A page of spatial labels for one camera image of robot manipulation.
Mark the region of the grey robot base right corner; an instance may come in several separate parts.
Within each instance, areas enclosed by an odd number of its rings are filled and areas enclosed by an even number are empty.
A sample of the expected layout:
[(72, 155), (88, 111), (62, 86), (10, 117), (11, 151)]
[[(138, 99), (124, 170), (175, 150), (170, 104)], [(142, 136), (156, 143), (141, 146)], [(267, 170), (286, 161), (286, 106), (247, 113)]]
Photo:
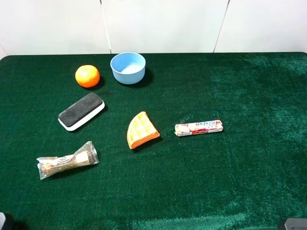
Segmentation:
[(279, 230), (307, 230), (307, 218), (287, 218), (278, 224)]

